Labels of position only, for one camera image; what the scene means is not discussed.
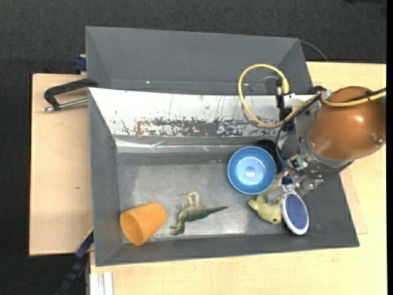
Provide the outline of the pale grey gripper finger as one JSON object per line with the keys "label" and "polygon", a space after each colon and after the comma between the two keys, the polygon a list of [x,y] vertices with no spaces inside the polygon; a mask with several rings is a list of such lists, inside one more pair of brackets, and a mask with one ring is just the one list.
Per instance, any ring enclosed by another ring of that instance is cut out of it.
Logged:
{"label": "pale grey gripper finger", "polygon": [[268,205],[274,205],[278,200],[293,194],[297,187],[295,184],[282,184],[265,194],[265,200]]}

